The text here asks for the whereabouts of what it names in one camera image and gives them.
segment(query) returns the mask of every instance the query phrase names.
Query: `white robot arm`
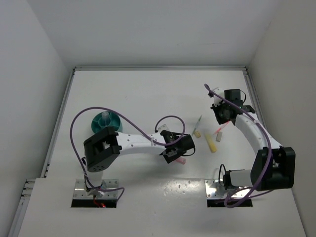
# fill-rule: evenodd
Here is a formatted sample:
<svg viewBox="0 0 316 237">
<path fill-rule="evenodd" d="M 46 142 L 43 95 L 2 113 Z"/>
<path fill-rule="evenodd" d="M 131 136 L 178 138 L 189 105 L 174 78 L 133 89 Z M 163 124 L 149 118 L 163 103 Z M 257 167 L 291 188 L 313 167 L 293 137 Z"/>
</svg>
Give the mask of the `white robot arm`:
<svg viewBox="0 0 316 237">
<path fill-rule="evenodd" d="M 259 128 L 260 124 L 255 111 L 250 105 L 244 105 L 244 101 L 240 99 L 239 89 L 222 90 L 216 88 L 209 90 L 209 96 L 214 97 L 214 104 L 211 109 L 214 111 L 219 124 L 224 124 L 228 121 L 232 123 L 244 134 L 255 152 L 256 159 L 251 170 L 228 170 L 223 177 L 224 186 L 226 189 L 233 187 L 253 187 L 257 181 L 261 171 L 268 158 L 268 142 Z M 254 121 L 239 108 L 251 114 Z M 257 191 L 287 189 L 292 188 L 294 184 L 294 169 L 295 169 L 295 152 L 291 147 L 283 147 L 276 141 L 267 131 L 266 132 L 272 148 L 272 159 L 269 163 L 269 168 L 257 186 Z"/>
<path fill-rule="evenodd" d="M 184 134 L 178 142 L 175 142 L 180 135 L 181 133 L 158 129 L 156 133 L 147 135 L 152 138 L 152 140 L 148 140 L 143 135 L 115 132 L 113 127 L 102 129 L 83 143 L 85 153 L 83 163 L 89 181 L 93 186 L 100 187 L 103 170 L 122 155 L 139 153 L 161 155 L 167 163 L 171 163 L 181 156 L 190 156 L 191 154 L 186 155 L 186 153 L 191 149 L 194 150 L 193 153 L 195 152 L 193 139 L 190 134 Z M 157 142 L 161 144 L 175 143 L 163 146 Z"/>
</svg>

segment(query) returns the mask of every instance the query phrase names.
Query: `yellow block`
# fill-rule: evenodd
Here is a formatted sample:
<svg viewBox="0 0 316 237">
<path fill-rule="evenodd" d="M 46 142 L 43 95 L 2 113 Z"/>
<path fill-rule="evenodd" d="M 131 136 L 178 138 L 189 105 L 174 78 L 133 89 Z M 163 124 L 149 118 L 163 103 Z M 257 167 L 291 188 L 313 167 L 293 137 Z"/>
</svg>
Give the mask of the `yellow block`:
<svg viewBox="0 0 316 237">
<path fill-rule="evenodd" d="M 201 134 L 200 134 L 200 132 L 199 132 L 199 131 L 195 131 L 195 132 L 194 132 L 194 135 L 196 136 L 196 138 L 201 137 Z"/>
<path fill-rule="evenodd" d="M 217 148 L 216 148 L 215 143 L 213 142 L 212 136 L 210 134 L 204 134 L 204 135 L 211 152 L 212 153 L 217 152 Z"/>
</svg>

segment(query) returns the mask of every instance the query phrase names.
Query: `white wall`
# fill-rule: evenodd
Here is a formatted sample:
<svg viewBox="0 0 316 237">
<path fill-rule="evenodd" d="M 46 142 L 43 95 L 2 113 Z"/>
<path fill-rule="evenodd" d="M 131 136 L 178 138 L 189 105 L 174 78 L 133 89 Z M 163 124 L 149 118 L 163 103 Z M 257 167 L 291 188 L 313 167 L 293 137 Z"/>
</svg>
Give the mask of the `white wall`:
<svg viewBox="0 0 316 237">
<path fill-rule="evenodd" d="M 67 65 L 248 65 L 281 0 L 28 0 Z"/>
<path fill-rule="evenodd" d="M 0 237 L 40 175 L 69 74 L 26 0 L 1 0 Z"/>
<path fill-rule="evenodd" d="M 261 41 L 250 73 L 269 132 L 296 152 L 294 194 L 316 236 L 316 1 L 286 0 Z"/>
</svg>

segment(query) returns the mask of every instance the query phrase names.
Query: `white tabletop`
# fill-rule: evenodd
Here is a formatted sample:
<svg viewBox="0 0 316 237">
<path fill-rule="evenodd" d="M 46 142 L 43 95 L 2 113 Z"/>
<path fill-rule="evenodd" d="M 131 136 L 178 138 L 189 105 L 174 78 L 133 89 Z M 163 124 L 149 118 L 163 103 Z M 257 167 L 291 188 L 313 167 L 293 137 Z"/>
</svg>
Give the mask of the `white tabletop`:
<svg viewBox="0 0 316 237">
<path fill-rule="evenodd" d="M 79 111 L 90 106 L 114 109 L 148 134 L 165 115 L 180 116 L 191 134 L 203 114 L 199 131 L 214 133 L 219 125 L 204 83 L 240 88 L 249 98 L 242 71 L 76 72 L 47 178 L 35 183 L 19 236 L 304 236 L 291 190 L 254 199 L 253 207 L 207 208 L 204 178 L 216 178 L 221 163 L 227 169 L 250 169 L 254 162 L 251 146 L 232 124 L 216 142 L 216 153 L 203 136 L 194 138 L 197 152 L 185 165 L 145 154 L 118 157 L 103 176 L 119 179 L 126 188 L 117 208 L 70 208 L 75 180 L 83 178 L 69 140 Z M 93 134 L 91 121 L 99 112 L 88 111 L 75 124 L 75 145 L 82 156 L 83 141 Z M 122 123 L 124 133 L 137 133 Z M 176 119 L 163 123 L 181 132 Z"/>
</svg>

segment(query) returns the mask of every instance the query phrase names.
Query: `metal mounting plate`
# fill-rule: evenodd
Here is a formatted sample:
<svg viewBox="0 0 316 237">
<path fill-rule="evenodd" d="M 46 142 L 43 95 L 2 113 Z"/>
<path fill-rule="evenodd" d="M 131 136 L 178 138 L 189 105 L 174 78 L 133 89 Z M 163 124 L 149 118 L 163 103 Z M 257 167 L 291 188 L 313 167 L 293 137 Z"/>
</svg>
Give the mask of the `metal mounting plate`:
<svg viewBox="0 0 316 237">
<path fill-rule="evenodd" d="M 225 190 L 223 186 L 220 185 L 218 179 L 205 179 L 205 190 L 206 190 L 206 199 L 207 200 L 218 200 L 225 199 L 228 192 L 234 191 L 233 189 Z M 249 189 L 242 190 L 235 195 L 233 198 L 242 198 L 249 192 Z"/>
<path fill-rule="evenodd" d="M 102 180 L 103 187 L 106 189 L 115 189 L 119 187 L 118 179 L 104 179 Z M 114 200 L 118 198 L 118 191 L 99 192 L 96 199 Z M 85 182 L 83 179 L 77 179 L 74 189 L 73 200 L 93 200 L 93 195 L 89 195 L 86 191 Z"/>
</svg>

